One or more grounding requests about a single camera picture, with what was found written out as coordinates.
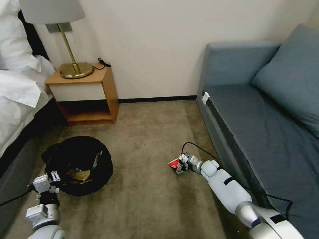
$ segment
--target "power cord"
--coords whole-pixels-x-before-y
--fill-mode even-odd
[[[219,160],[214,156],[212,155],[211,153],[209,153],[208,151],[206,151],[205,149],[199,147],[197,144],[194,144],[192,142],[186,142],[184,143],[183,147],[182,147],[182,155],[183,155],[183,152],[184,152],[184,148],[187,144],[192,144],[194,146],[196,146],[197,148],[199,148],[200,150],[204,151],[205,153],[207,153],[208,155],[210,155],[213,159],[216,160],[216,162],[222,167],[222,164],[219,162]],[[267,194],[265,192],[261,192],[261,191],[257,191],[257,190],[253,190],[253,189],[250,189],[244,185],[242,185],[240,182],[238,182],[243,188],[251,191],[251,192],[254,192],[254,193],[258,193],[258,194],[261,194],[261,195],[264,195],[264,196],[268,196],[268,197],[271,197],[271,198],[275,198],[275,199],[278,199],[278,200],[281,200],[281,201],[285,201],[285,202],[288,202],[288,206],[286,208],[286,213],[285,213],[285,217],[286,217],[286,220],[289,221],[289,212],[290,212],[290,209],[293,205],[293,201],[291,200],[288,200],[288,199],[285,199],[285,198],[280,198],[280,197],[277,197],[277,196],[274,196],[274,195],[270,195],[270,194]]]
[[[8,200],[8,201],[5,201],[5,202],[1,203],[1,204],[0,204],[0,207],[2,207],[2,206],[6,205],[6,204],[8,204],[8,203],[10,203],[10,202],[12,202],[12,201],[14,201],[14,200],[17,200],[17,199],[19,199],[19,198],[21,198],[21,197],[27,195],[27,194],[28,194],[29,192],[31,192],[32,190],[34,190],[33,184],[28,184],[27,187],[28,187],[28,189],[27,189],[26,192],[20,194],[19,196],[16,196],[15,198],[12,198],[12,199],[10,199],[10,200]]]
[[[112,67],[110,64],[105,63],[105,61],[103,61],[101,58],[98,58],[98,60],[99,60],[99,63],[101,63],[103,65],[103,67],[102,68],[97,68],[97,67],[93,66],[95,69],[103,70],[105,67],[109,67],[109,68]]]

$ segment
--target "baseboard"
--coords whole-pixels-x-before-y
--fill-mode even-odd
[[[196,99],[196,95],[192,95],[192,96],[168,96],[168,97],[119,99],[119,103],[176,101],[176,100],[195,100],[195,99]]]

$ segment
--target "nightstand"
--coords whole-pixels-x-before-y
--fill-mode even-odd
[[[119,103],[111,68],[94,69],[91,75],[79,79],[61,77],[59,68],[46,85],[68,125],[115,124]]]

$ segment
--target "wall plate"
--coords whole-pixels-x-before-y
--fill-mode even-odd
[[[71,24],[69,22],[61,23],[61,26],[65,32],[72,31],[72,27],[71,27]],[[55,24],[46,24],[46,27],[50,33],[60,32],[59,26],[56,23]]]

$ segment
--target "red object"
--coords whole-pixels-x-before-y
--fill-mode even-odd
[[[178,161],[179,161],[178,158],[174,159],[173,161],[169,162],[168,165],[171,166],[172,168],[177,169]]]

